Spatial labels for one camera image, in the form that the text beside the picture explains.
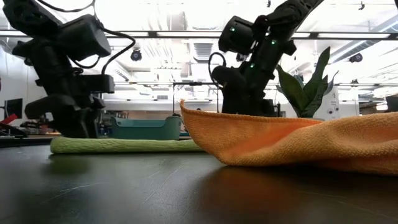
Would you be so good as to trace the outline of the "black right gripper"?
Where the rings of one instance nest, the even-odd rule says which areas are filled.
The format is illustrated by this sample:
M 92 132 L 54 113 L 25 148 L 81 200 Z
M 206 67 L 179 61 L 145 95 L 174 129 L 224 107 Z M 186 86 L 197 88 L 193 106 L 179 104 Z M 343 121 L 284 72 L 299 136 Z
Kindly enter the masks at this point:
M 241 114 L 263 116 L 264 89 L 275 78 L 274 70 L 281 57 L 294 52 L 293 40 L 263 40 L 239 67 L 215 67 L 211 78 L 221 86 L 222 113 L 238 114 L 242 100 Z

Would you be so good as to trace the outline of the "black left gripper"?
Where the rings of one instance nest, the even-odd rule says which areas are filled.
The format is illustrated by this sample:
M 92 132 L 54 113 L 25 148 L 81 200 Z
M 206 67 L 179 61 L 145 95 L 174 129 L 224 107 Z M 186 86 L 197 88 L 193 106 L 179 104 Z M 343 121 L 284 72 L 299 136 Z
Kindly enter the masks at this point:
M 57 44 L 44 39 L 19 41 L 12 50 L 34 68 L 46 96 L 26 104 L 29 119 L 51 113 L 55 129 L 67 138 L 97 138 L 98 117 L 104 108 L 100 93 L 114 93 L 111 75 L 84 75 Z

